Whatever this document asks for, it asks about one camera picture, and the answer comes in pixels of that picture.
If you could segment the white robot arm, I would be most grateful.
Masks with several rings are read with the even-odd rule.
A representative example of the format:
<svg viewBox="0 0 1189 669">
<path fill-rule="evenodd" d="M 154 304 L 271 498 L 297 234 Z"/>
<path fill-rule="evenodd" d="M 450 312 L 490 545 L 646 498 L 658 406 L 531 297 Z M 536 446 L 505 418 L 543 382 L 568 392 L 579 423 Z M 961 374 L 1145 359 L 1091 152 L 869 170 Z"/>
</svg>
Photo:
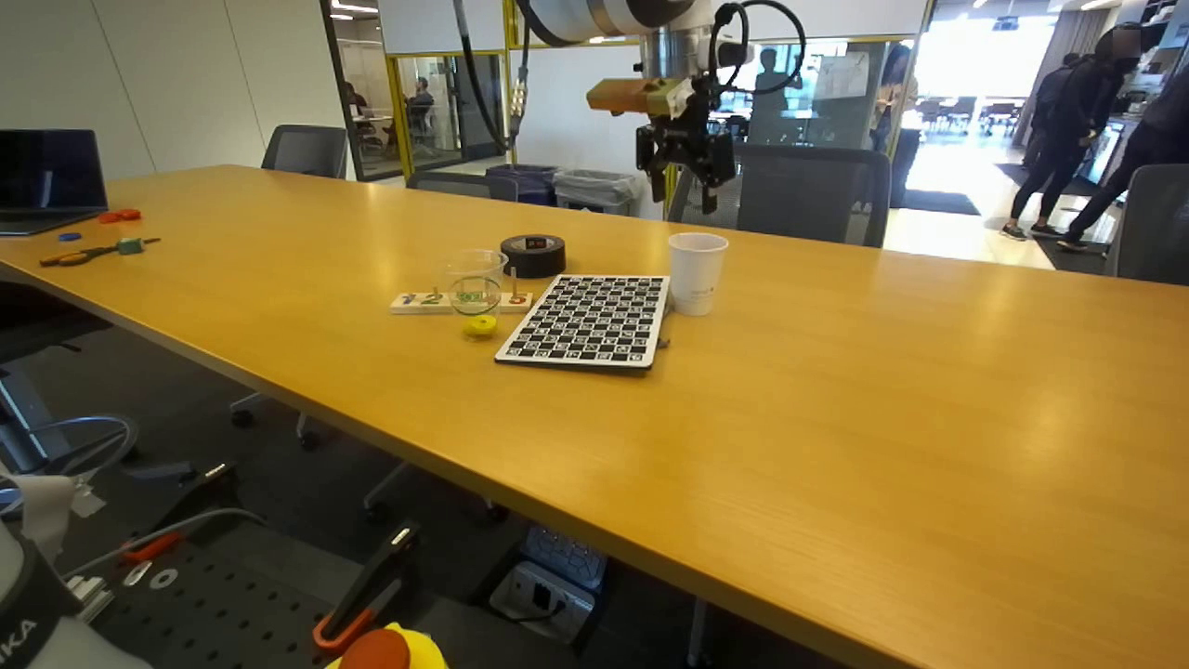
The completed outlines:
<svg viewBox="0 0 1189 669">
<path fill-rule="evenodd" d="M 639 71 L 600 78 L 588 91 L 588 107 L 604 114 L 642 114 L 634 131 L 634 167 L 649 193 L 670 202 L 670 170 L 678 167 L 701 185 L 701 208 L 717 208 L 717 191 L 737 177 L 730 141 L 710 131 L 722 105 L 717 37 L 710 0 L 517 0 L 528 31 L 549 46 L 589 46 L 628 37 L 639 46 Z"/>
</svg>

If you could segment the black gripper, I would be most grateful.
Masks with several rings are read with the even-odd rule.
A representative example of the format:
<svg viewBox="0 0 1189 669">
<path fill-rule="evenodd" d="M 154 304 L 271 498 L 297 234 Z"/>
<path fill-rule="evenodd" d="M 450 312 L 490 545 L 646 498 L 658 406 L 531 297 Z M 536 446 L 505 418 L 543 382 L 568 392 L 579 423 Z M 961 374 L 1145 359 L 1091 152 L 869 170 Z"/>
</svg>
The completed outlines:
<svg viewBox="0 0 1189 669">
<path fill-rule="evenodd" d="M 701 181 L 701 216 L 717 213 L 717 191 L 737 175 L 730 136 L 710 131 L 717 105 L 714 73 L 642 84 L 646 128 L 634 131 L 634 167 L 646 175 L 649 202 L 665 202 L 665 167 L 678 164 Z"/>
</svg>

